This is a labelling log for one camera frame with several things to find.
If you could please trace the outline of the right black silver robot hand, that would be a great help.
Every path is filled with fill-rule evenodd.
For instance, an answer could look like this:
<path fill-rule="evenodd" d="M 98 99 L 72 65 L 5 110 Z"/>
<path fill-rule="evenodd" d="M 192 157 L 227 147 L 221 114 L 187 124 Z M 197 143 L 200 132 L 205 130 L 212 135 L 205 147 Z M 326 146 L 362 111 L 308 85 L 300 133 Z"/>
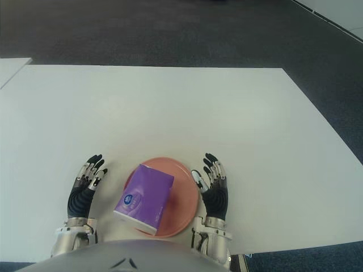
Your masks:
<path fill-rule="evenodd" d="M 198 170 L 191 170 L 191 176 L 200 190 L 207 217 L 225 221 L 229 205 L 225 169 L 222 163 L 211 153 L 205 154 L 203 162 L 205 164 L 204 172 L 209 178 L 209 185 Z"/>

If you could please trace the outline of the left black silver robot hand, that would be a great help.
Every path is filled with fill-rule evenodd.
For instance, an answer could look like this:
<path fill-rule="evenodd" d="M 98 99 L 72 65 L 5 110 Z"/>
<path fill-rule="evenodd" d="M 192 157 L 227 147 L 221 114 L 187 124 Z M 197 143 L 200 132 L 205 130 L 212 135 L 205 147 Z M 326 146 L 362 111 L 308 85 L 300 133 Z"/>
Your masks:
<path fill-rule="evenodd" d="M 103 155 L 90 157 L 78 172 L 67 201 L 68 218 L 88 218 L 94 194 L 108 169 Z"/>

